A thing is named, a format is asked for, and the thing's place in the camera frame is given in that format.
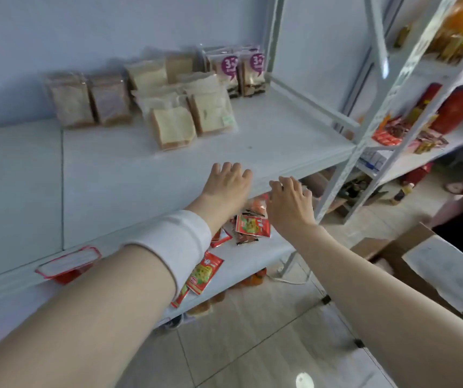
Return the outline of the person's left hand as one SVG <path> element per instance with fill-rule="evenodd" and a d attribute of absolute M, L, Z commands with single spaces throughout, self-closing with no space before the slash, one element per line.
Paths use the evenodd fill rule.
<path fill-rule="evenodd" d="M 242 169 L 242 183 L 231 183 L 232 165 L 230 162 L 221 164 L 217 182 L 210 182 L 209 175 L 200 195 L 202 211 L 220 225 L 244 206 L 252 186 L 253 172 L 250 169 Z"/>

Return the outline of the person's right hand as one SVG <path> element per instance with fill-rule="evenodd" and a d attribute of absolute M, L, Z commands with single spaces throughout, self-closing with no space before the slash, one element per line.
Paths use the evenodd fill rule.
<path fill-rule="evenodd" d="M 270 181 L 267 216 L 271 225 L 288 242 L 294 244 L 317 227 L 313 204 L 303 200 L 302 184 L 293 177 L 293 195 L 280 193 L 279 180 Z"/>

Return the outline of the person's left forearm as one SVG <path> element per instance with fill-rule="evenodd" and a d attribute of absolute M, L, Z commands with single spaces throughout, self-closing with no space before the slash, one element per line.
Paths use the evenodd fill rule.
<path fill-rule="evenodd" d="M 223 224 L 188 208 L 216 233 Z M 66 286 L 0 342 L 0 388 L 114 388 L 172 301 L 153 253 L 123 246 Z"/>

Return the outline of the orange sachet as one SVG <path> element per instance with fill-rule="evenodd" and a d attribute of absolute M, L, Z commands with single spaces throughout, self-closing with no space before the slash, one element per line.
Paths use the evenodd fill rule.
<path fill-rule="evenodd" d="M 257 195 L 248 201 L 247 211 L 253 215 L 267 218 L 267 200 L 268 194 Z"/>

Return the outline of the red seasoning sachet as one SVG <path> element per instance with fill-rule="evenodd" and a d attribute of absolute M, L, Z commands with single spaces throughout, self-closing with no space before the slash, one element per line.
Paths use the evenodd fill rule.
<path fill-rule="evenodd" d="M 180 293 L 177 295 L 177 297 L 171 302 L 171 307 L 173 308 L 178 308 L 183 300 L 186 298 L 187 294 L 189 293 L 189 287 L 185 283 L 180 291 Z"/>
<path fill-rule="evenodd" d="M 254 237 L 271 237 L 271 223 L 267 218 L 254 215 L 237 215 L 235 232 Z"/>
<path fill-rule="evenodd" d="M 206 251 L 186 281 L 187 288 L 193 293 L 201 295 L 223 263 L 222 258 Z"/>
<path fill-rule="evenodd" d="M 233 236 L 224 227 L 221 227 L 212 237 L 210 248 L 217 248 L 232 239 Z"/>

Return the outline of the pile of pale sandwich packets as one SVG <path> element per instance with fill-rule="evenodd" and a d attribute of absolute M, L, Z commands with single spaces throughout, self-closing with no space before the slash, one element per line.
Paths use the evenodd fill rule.
<path fill-rule="evenodd" d="M 195 71 L 194 57 L 126 64 L 131 94 L 150 122 L 160 150 L 188 146 L 196 137 L 231 132 L 236 125 L 228 81 L 214 69 Z"/>

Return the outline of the white metal shelf unit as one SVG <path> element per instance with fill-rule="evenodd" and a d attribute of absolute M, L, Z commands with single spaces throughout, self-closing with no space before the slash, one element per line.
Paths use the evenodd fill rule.
<path fill-rule="evenodd" d="M 267 93 L 233 101 L 238 129 L 204 137 L 190 148 L 159 152 L 153 149 L 150 122 L 141 116 L 130 126 L 91 128 L 60 132 L 53 122 L 46 131 L 41 123 L 0 129 L 0 143 L 9 132 L 44 132 L 52 138 L 54 152 L 34 169 L 12 164 L 11 180 L 2 182 L 0 197 L 17 187 L 15 198 L 37 202 L 41 176 L 57 181 L 61 165 L 62 251 L 49 254 L 0 273 L 0 299 L 12 297 L 45 281 L 35 273 L 41 264 L 85 246 L 96 247 L 102 257 L 137 236 L 162 215 L 185 207 L 202 190 L 215 162 L 240 162 L 254 173 L 249 196 L 267 192 L 278 176 L 297 179 L 346 164 L 356 143 L 359 126 L 319 102 L 289 78 L 289 40 L 303 47 L 303 28 L 296 28 L 297 13 L 288 0 L 275 0 L 269 39 Z M 325 189 L 318 203 L 317 219 L 325 215 L 335 194 Z"/>

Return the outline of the purple label cake packet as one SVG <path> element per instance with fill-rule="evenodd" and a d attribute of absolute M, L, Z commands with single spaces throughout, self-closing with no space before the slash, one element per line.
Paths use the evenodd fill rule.
<path fill-rule="evenodd" d="M 206 71 L 217 75 L 221 84 L 226 87 L 229 97 L 239 97 L 238 54 L 230 47 L 223 47 L 206 52 L 204 60 Z"/>
<path fill-rule="evenodd" d="M 242 48 L 238 51 L 238 76 L 242 97 L 248 98 L 266 92 L 266 56 L 257 47 Z"/>

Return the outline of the pile of red snack packets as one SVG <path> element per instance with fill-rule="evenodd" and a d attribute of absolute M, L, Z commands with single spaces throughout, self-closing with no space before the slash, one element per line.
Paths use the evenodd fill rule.
<path fill-rule="evenodd" d="M 411 129 L 411 124 L 402 116 L 386 117 L 372 135 L 372 140 L 382 146 L 396 146 L 403 142 L 404 137 Z"/>

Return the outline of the white paper sheet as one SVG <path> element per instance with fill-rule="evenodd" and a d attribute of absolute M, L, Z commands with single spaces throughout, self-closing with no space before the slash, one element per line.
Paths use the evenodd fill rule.
<path fill-rule="evenodd" d="M 403 254 L 402 259 L 442 299 L 463 312 L 463 253 L 459 249 L 432 235 Z"/>

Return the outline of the white side shelf unit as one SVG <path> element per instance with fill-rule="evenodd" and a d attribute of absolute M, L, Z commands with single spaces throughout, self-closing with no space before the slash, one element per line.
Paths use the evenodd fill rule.
<path fill-rule="evenodd" d="M 354 176 L 351 175 L 354 169 L 358 169 L 360 174 L 371 178 L 371 182 L 362 191 L 355 204 L 347 209 L 344 223 L 348 222 L 356 211 L 364 205 L 365 201 L 377 187 L 463 147 L 463 126 L 461 126 L 460 130 L 454 130 L 445 135 L 445 139 L 449 143 L 443 149 L 435 148 L 428 153 L 419 155 L 412 154 L 408 150 L 408 147 L 413 144 L 413 139 L 418 135 L 426 121 L 457 87 L 463 85 L 463 59 L 458 65 L 431 61 L 429 62 L 430 66 L 425 69 L 423 65 L 426 62 L 421 61 L 434 34 L 439 30 L 441 23 L 446 19 L 448 12 L 456 1 L 431 0 L 424 9 L 422 17 L 413 25 L 409 39 L 404 44 L 404 47 L 395 53 L 393 57 L 387 56 L 388 75 L 385 79 L 379 78 L 377 80 L 377 93 L 374 102 L 366 112 L 363 122 L 358 124 L 359 129 L 353 130 L 352 141 L 356 143 L 356 147 L 352 159 L 347 160 L 346 164 L 337 165 L 337 169 L 331 179 L 334 185 L 327 188 L 327 191 L 339 195 L 341 187 L 354 179 Z M 394 102 L 399 92 L 402 91 L 417 66 L 419 66 L 421 72 L 426 71 L 426 77 L 445 77 L 446 79 L 442 82 L 441 89 L 422 112 L 401 144 L 390 147 L 377 145 L 371 138 L 375 129 L 388 114 L 390 105 Z M 359 161 L 361 154 L 366 150 L 391 150 L 392 156 L 380 171 L 375 172 L 366 168 Z"/>

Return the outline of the large red bag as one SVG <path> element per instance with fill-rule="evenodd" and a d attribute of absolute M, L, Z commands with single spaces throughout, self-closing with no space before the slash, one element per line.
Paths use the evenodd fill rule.
<path fill-rule="evenodd" d="M 429 130 L 448 134 L 463 121 L 463 88 L 456 88 L 437 110 L 437 118 Z"/>

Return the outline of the red price tag holder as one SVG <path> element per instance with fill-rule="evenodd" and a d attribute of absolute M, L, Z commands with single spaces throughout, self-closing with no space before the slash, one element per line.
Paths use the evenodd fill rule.
<path fill-rule="evenodd" d="M 102 254 L 96 247 L 85 246 L 41 264 L 35 273 L 65 286 L 90 270 L 101 258 Z"/>

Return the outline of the amber bottle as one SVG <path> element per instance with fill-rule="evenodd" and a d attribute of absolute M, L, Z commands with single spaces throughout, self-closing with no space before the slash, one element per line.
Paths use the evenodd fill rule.
<path fill-rule="evenodd" d="M 393 44 L 394 49 L 401 49 L 403 47 L 407 37 L 409 36 L 409 33 L 410 33 L 410 30 L 411 30 L 412 26 L 413 26 L 413 24 L 410 23 L 410 24 L 404 25 L 400 29 L 400 31 L 398 32 L 398 34 L 396 36 L 394 44 Z"/>

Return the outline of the row of orange packets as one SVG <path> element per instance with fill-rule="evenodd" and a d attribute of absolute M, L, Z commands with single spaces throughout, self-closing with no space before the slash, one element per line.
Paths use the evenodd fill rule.
<path fill-rule="evenodd" d="M 463 59 L 463 0 L 457 0 L 424 53 L 456 65 Z"/>

